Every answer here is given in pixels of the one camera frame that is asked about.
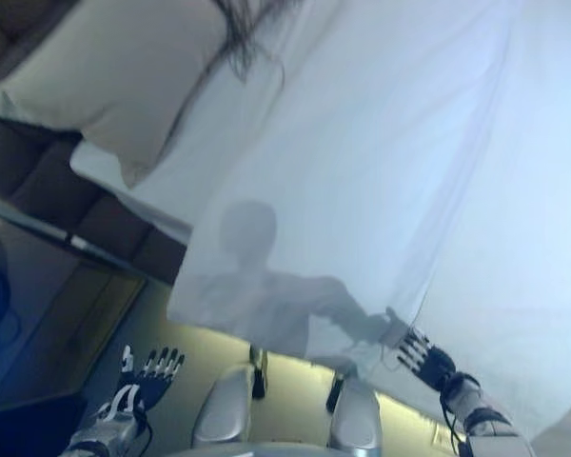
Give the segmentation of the right robot hand black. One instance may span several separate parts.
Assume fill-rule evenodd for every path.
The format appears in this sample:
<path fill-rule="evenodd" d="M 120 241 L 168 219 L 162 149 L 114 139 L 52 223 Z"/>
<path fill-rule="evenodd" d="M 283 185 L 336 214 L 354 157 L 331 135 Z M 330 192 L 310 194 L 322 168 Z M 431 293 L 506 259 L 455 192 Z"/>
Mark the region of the right robot hand black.
<path fill-rule="evenodd" d="M 436 391 L 456 372 L 452 358 L 416 329 L 409 330 L 399 343 L 397 360 Z"/>

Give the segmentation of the left robot hand black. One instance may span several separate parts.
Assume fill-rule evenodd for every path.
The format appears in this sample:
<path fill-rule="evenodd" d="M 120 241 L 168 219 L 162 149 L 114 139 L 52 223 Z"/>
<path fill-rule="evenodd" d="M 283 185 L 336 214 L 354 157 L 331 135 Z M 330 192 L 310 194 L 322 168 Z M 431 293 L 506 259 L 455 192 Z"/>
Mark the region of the left robot hand black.
<path fill-rule="evenodd" d="M 164 397 L 185 360 L 186 355 L 177 348 L 153 349 L 136 371 L 132 347 L 125 345 L 116 392 L 124 392 L 126 408 L 149 411 Z"/>

